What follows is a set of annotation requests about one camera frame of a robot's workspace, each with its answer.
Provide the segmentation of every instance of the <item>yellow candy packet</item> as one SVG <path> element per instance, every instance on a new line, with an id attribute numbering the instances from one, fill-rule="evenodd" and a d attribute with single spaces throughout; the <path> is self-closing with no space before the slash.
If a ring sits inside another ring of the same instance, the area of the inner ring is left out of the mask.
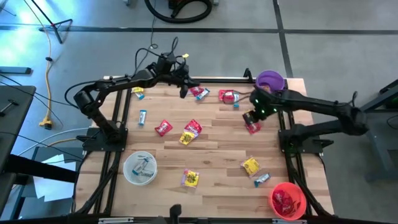
<path id="1" fill-rule="evenodd" d="M 182 175 L 181 184 L 187 187 L 197 187 L 199 181 L 199 173 L 185 169 Z"/>
<path id="2" fill-rule="evenodd" d="M 144 88 L 134 87 L 131 91 L 132 91 L 132 93 L 142 93 L 142 92 L 144 92 Z"/>
<path id="3" fill-rule="evenodd" d="M 249 177 L 254 176 L 254 174 L 259 172 L 261 169 L 259 163 L 253 157 L 250 157 L 249 159 L 242 162 L 241 166 L 249 174 Z"/>
<path id="4" fill-rule="evenodd" d="M 195 134 L 188 132 L 188 131 L 184 131 L 184 133 L 182 133 L 181 138 L 180 138 L 180 143 L 187 145 L 189 144 L 193 139 L 195 138 Z"/>

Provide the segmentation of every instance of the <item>white cable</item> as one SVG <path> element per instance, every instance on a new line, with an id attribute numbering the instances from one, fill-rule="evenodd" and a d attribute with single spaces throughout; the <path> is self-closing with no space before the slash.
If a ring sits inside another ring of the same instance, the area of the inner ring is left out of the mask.
<path id="1" fill-rule="evenodd" d="M 23 150 L 23 151 L 22 151 L 20 154 L 18 154 L 17 156 L 22 155 L 23 153 L 25 153 L 25 152 L 31 150 L 33 147 L 37 146 L 38 144 L 40 144 L 40 143 L 42 143 L 42 142 L 44 142 L 44 141 L 46 141 L 46 140 L 48 140 L 48 139 L 50 139 L 50 138 L 52 138 L 52 137 L 58 136 L 58 135 L 63 134 L 63 133 L 69 133 L 69 132 L 72 132 L 72 131 L 81 131 L 81 130 L 87 130 L 87 129 L 88 129 L 88 128 L 76 128 L 76 129 L 71 129 L 71 130 L 67 130 L 67 131 L 62 131 L 62 132 L 57 133 L 57 134 L 53 134 L 53 135 L 51 135 L 51 136 L 49 136 L 49 137 L 47 137 L 47 138 L 45 138 L 45 139 L 39 141 L 39 143 L 36 143 L 36 144 L 34 144 L 33 146 L 31 146 L 31 147 L 29 147 L 29 148 Z"/>

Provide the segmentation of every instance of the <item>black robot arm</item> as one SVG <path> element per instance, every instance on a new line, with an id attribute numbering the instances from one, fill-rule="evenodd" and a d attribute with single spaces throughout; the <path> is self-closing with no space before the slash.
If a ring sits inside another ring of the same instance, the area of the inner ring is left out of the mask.
<path id="1" fill-rule="evenodd" d="M 251 93 L 249 100 L 254 105 L 254 110 L 243 114 L 246 124 L 265 120 L 278 110 L 306 110 L 337 117 L 340 123 L 337 129 L 325 132 L 322 132 L 322 127 L 318 128 L 314 126 L 319 129 L 312 129 L 314 135 L 335 132 L 343 132 L 349 135 L 362 135 L 368 131 L 366 115 L 359 108 L 351 105 L 351 103 L 339 103 L 338 101 L 310 98 L 293 90 L 282 90 L 269 93 L 257 86 L 255 86 L 255 90 Z"/>
<path id="2" fill-rule="evenodd" d="M 178 64 L 175 70 L 171 71 L 173 65 Z M 108 121 L 99 110 L 104 103 L 106 96 L 114 91 L 125 90 L 133 87 L 151 88 L 158 82 L 177 85 L 180 87 L 180 97 L 185 98 L 188 89 L 196 87 L 199 82 L 189 77 L 189 68 L 185 60 L 178 63 L 173 53 L 164 53 L 157 63 L 148 65 L 145 69 L 135 75 L 125 75 L 124 77 L 112 78 L 109 80 L 98 80 L 97 82 L 83 87 L 73 99 L 76 101 L 80 111 L 89 119 L 92 119 L 102 130 L 107 143 L 120 141 L 121 135 L 116 123 Z M 97 91 L 97 97 L 91 95 L 92 91 Z"/>
<path id="3" fill-rule="evenodd" d="M 304 126 L 302 124 L 293 124 L 290 129 L 279 130 L 279 144 L 283 152 L 287 154 L 296 153 L 291 151 L 293 147 L 300 147 L 310 136 L 321 134 L 330 134 L 342 132 L 349 135 L 362 135 L 368 131 L 365 114 L 354 106 L 354 94 L 352 102 L 339 103 L 337 101 L 319 100 L 303 96 L 297 91 L 282 90 L 269 93 L 262 88 L 255 86 L 255 90 L 250 95 L 250 102 L 254 109 L 244 113 L 243 118 L 246 124 L 250 125 L 265 120 L 268 116 L 283 110 L 296 111 L 306 110 L 315 113 L 327 114 L 337 117 L 338 120 L 320 124 Z M 294 167 L 289 156 L 286 166 L 296 183 L 300 186 L 310 205 L 315 209 L 318 215 L 331 216 L 317 202 L 305 182 L 300 178 L 297 169 Z"/>

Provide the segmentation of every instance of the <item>purple bowl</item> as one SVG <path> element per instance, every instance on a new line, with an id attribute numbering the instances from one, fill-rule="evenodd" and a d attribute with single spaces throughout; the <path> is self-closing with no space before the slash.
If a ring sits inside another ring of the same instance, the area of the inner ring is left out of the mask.
<path id="1" fill-rule="evenodd" d="M 283 90 L 285 87 L 285 80 L 277 72 L 270 70 L 263 71 L 256 78 L 256 86 L 259 88 L 262 88 L 264 86 L 269 86 L 271 91 Z"/>

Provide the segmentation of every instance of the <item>black hose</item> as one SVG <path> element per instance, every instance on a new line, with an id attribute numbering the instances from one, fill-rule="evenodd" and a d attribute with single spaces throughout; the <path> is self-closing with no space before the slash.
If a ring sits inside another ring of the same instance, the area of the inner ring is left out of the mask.
<path id="1" fill-rule="evenodd" d="M 180 12 L 180 10 L 186 6 L 187 4 L 194 2 L 194 1 L 200 1 L 203 2 L 207 5 L 207 9 L 204 13 L 197 15 L 197 16 L 193 16 L 190 18 L 183 18 L 183 19 L 176 19 L 175 17 L 177 16 L 177 14 Z M 145 4 L 147 5 L 148 9 L 150 10 L 150 12 L 158 19 L 165 21 L 165 22 L 169 22 L 169 23 L 174 23 L 174 24 L 186 24 L 186 23 L 191 23 L 191 22 L 196 22 L 196 21 L 200 21 L 202 19 L 204 19 L 205 17 L 207 17 L 210 13 L 211 13 L 211 8 L 213 7 L 210 0 L 184 0 L 182 2 L 180 2 L 177 7 L 173 10 L 173 13 L 171 15 L 171 17 L 166 17 L 163 16 L 162 14 L 158 13 L 150 4 L 149 0 L 145 0 Z"/>

